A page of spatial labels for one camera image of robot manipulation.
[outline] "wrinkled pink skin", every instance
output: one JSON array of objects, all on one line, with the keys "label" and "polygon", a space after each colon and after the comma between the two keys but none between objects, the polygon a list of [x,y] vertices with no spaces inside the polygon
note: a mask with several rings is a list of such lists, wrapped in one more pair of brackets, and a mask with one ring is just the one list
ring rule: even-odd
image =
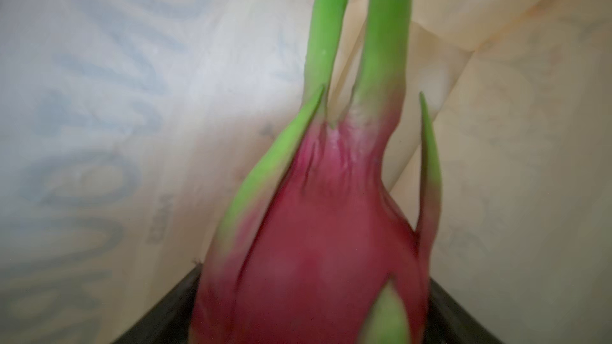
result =
[{"label": "wrinkled pink skin", "polygon": [[421,342],[428,264],[381,181],[392,126],[309,127],[246,261],[203,276],[192,343],[354,344],[389,279]]}]

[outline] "beige surface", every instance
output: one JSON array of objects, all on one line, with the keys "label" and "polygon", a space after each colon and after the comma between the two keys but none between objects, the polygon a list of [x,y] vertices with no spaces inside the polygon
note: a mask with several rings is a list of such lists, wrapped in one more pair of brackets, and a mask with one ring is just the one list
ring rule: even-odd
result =
[{"label": "beige surface", "polygon": [[[504,342],[609,343],[612,0],[544,0],[474,53],[435,121],[432,276]],[[392,194],[416,205],[419,156]]]}]

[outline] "pink fruit skin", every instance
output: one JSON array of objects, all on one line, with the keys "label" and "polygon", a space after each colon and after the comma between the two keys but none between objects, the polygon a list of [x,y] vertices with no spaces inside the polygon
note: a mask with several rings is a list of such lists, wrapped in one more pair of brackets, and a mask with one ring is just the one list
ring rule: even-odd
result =
[{"label": "pink fruit skin", "polygon": [[203,276],[191,343],[354,344],[389,279],[421,342],[428,258],[381,181],[389,119],[382,132],[310,125],[246,261]]}]

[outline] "red dragon fruit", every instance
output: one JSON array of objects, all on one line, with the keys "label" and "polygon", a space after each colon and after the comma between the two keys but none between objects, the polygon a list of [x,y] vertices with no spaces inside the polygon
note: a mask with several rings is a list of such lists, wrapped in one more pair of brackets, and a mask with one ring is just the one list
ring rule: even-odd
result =
[{"label": "red dragon fruit", "polygon": [[381,181],[405,93],[411,0],[370,0],[350,103],[327,120],[348,0],[315,0],[303,103],[238,190],[204,261],[191,344],[420,343],[440,163],[423,94],[413,230]]}]

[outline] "dark edge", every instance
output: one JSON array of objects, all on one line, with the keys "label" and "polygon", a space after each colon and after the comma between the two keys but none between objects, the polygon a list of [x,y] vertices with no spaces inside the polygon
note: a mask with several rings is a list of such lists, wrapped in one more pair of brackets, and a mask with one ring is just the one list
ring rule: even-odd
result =
[{"label": "dark edge", "polygon": [[[191,270],[115,344],[185,344],[202,265]],[[424,344],[502,344],[432,280]]]}]

